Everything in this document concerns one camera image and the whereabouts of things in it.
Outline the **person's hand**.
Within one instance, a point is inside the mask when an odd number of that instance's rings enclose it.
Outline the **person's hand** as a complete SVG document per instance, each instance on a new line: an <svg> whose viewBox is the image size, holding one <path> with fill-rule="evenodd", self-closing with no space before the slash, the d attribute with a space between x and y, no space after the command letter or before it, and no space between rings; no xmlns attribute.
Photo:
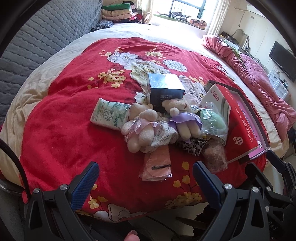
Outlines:
<svg viewBox="0 0 296 241"><path fill-rule="evenodd" d="M125 237L124 241L140 241L140 239L137 232L135 230L131 230Z"/></svg>

